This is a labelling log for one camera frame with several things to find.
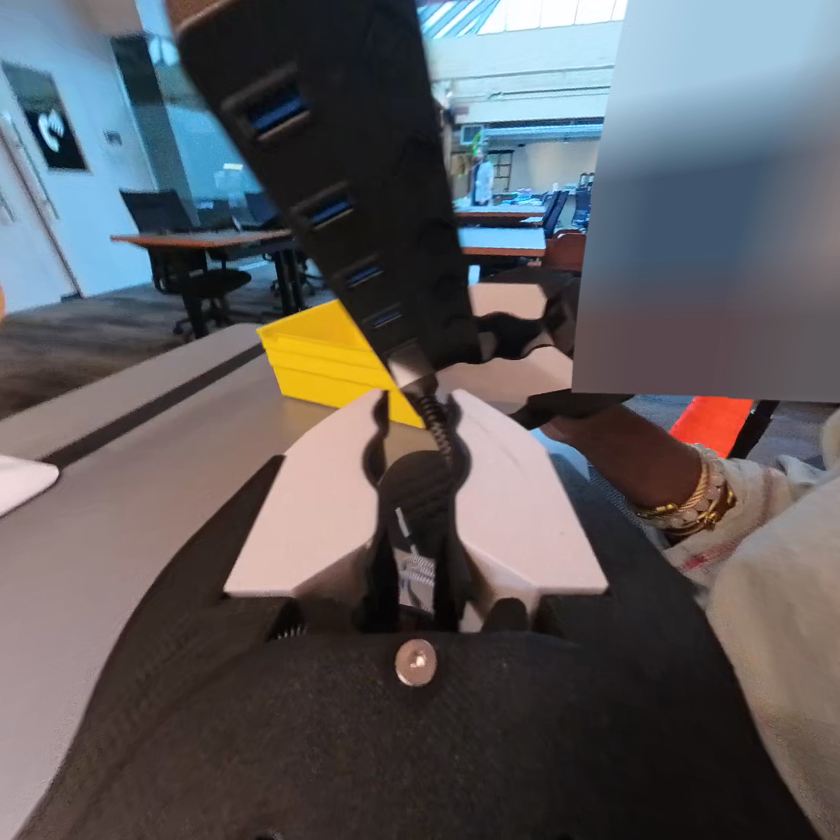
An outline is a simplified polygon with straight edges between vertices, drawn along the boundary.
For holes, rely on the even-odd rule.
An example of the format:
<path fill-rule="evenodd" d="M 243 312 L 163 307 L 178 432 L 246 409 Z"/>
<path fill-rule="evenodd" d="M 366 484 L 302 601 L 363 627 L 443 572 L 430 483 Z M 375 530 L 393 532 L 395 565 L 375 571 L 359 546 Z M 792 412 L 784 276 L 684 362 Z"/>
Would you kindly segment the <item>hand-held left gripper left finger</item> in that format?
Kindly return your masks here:
<path fill-rule="evenodd" d="M 358 397 L 310 428 L 279 471 L 224 584 L 232 597 L 361 599 L 378 496 L 364 467 L 386 433 L 386 392 Z"/>

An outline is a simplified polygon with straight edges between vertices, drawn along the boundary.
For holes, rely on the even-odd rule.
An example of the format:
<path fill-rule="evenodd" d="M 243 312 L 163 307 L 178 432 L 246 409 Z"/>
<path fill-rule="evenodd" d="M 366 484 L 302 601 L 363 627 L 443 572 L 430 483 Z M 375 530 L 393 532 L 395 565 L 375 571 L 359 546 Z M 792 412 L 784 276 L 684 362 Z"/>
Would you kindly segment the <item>red object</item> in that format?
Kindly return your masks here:
<path fill-rule="evenodd" d="M 753 409 L 753 400 L 694 396 L 670 428 L 670 435 L 687 445 L 701 445 L 726 458 Z"/>

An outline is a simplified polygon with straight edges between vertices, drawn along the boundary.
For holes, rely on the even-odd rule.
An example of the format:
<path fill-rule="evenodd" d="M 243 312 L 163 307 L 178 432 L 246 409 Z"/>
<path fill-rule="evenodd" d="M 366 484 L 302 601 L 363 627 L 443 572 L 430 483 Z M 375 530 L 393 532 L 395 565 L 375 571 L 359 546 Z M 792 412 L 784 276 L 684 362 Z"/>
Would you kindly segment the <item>black office chair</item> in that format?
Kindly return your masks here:
<path fill-rule="evenodd" d="M 198 232 L 193 219 L 176 191 L 130 192 L 121 198 L 140 235 L 185 235 Z M 162 295 L 180 298 L 185 317 L 173 326 L 174 336 L 184 341 L 208 334 L 207 324 L 231 326 L 234 315 L 228 295 L 245 285 L 249 273 L 229 268 L 226 261 L 211 268 L 204 248 L 179 249 L 143 245 L 150 261 L 152 283 Z"/>

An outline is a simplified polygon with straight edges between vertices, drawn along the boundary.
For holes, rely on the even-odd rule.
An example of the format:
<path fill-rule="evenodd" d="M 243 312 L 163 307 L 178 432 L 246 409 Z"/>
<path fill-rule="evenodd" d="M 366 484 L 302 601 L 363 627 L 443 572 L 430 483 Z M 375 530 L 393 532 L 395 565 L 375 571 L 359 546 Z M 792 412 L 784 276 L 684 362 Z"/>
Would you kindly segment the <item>orange-edged desk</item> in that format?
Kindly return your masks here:
<path fill-rule="evenodd" d="M 233 263 L 246 257 L 267 257 L 276 271 L 276 289 L 280 297 L 280 312 L 270 311 L 268 318 L 284 318 L 306 309 L 296 258 L 297 242 L 293 233 L 285 228 L 257 229 L 238 232 L 224 230 L 217 232 L 202 231 L 191 234 L 132 234 L 113 235 L 110 240 L 115 244 L 143 245 L 162 248 L 174 246 L 179 249 L 205 249 L 208 264 L 218 268 L 224 260 L 229 268 Z M 231 309 L 235 318 L 242 318 L 243 313 Z"/>
<path fill-rule="evenodd" d="M 545 254 L 546 239 L 538 227 L 462 227 L 458 242 L 470 258 L 540 259 Z"/>

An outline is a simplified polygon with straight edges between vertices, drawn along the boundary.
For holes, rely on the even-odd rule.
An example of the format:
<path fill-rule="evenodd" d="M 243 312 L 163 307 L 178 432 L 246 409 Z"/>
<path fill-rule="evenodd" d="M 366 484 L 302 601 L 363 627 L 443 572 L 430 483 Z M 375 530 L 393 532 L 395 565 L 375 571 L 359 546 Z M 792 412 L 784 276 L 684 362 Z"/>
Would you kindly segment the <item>black usb hub with switches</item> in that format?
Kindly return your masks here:
<path fill-rule="evenodd" d="M 182 68 L 397 387 L 478 329 L 411 1 L 170 1 Z"/>

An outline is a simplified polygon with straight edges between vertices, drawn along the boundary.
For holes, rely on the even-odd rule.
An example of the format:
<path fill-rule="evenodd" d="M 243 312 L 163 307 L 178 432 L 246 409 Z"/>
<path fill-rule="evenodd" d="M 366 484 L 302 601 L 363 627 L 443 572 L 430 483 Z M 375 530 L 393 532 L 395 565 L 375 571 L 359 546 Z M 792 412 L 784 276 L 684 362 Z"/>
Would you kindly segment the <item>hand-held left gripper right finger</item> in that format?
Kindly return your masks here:
<path fill-rule="evenodd" d="M 469 454 L 456 528 L 476 597 L 604 593 L 606 576 L 546 448 L 467 391 L 451 396 Z"/>

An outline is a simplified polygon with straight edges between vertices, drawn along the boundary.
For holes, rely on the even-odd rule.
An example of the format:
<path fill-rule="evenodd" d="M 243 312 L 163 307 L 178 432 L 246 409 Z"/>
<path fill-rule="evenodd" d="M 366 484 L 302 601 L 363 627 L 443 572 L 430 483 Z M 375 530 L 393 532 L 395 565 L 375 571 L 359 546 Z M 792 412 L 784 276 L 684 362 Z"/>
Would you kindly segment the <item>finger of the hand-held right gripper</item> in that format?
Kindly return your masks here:
<path fill-rule="evenodd" d="M 479 282 L 469 286 L 469 300 L 478 318 L 507 315 L 521 320 L 542 320 L 548 299 L 539 285 Z"/>
<path fill-rule="evenodd" d="M 438 393 L 467 392 L 495 407 L 523 407 L 531 396 L 571 388 L 573 361 L 556 348 L 536 348 L 524 358 L 458 363 L 437 373 Z"/>

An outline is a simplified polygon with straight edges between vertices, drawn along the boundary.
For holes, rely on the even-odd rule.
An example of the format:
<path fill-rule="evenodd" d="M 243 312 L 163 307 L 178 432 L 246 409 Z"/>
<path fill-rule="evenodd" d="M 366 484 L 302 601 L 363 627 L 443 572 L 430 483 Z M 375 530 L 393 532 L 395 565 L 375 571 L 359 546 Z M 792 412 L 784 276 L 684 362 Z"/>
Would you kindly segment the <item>black wall poster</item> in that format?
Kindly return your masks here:
<path fill-rule="evenodd" d="M 2 69 L 48 168 L 89 172 L 53 75 L 7 60 Z"/>

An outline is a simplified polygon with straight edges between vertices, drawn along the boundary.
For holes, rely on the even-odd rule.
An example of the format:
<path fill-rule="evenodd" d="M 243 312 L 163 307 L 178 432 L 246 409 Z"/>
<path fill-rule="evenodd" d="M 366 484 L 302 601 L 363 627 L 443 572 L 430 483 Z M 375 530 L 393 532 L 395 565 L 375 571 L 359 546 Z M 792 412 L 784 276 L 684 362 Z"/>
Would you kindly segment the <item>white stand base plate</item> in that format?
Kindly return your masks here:
<path fill-rule="evenodd" d="M 1 455 L 1 516 L 53 487 L 59 477 L 54 465 Z"/>

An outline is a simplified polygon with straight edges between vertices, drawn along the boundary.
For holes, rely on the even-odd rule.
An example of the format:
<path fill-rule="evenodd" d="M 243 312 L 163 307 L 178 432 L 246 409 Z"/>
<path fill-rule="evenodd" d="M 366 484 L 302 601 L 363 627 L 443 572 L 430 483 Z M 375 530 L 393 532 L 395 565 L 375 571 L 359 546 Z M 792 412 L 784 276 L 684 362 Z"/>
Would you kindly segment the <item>yellow plastic bin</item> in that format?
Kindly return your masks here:
<path fill-rule="evenodd" d="M 334 408 L 372 390 L 389 392 L 390 419 L 425 429 L 340 301 L 325 302 L 257 328 L 281 393 Z"/>

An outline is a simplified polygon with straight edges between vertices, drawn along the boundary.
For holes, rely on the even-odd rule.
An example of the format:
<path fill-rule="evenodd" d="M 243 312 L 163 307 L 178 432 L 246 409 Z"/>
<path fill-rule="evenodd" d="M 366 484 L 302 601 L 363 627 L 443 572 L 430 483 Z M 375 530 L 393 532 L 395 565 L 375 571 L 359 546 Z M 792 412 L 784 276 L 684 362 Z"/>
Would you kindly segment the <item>person's right hand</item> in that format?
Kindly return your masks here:
<path fill-rule="evenodd" d="M 540 431 L 580 452 L 648 522 L 707 500 L 709 468 L 700 453 L 624 406 L 586 419 L 559 417 Z"/>

